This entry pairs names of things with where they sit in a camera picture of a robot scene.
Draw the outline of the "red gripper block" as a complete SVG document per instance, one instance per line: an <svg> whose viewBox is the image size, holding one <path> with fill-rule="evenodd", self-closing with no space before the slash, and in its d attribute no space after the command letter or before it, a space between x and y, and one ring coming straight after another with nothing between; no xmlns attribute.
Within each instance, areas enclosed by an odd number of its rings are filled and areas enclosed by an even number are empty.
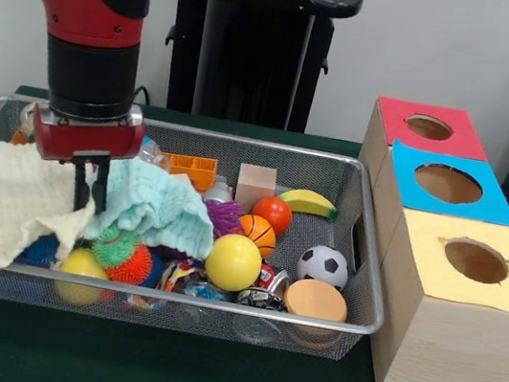
<svg viewBox="0 0 509 382"><path fill-rule="evenodd" d="M129 159L139 153L145 137L144 114L138 105L132 105L120 120L89 123L59 116L46 101L40 101L33 113L33 133L44 160L69 162L75 157L73 206L76 212L87 205L90 193L86 161L79 157L99 156L92 196L95 212L101 214L106 209L110 159Z"/></svg>

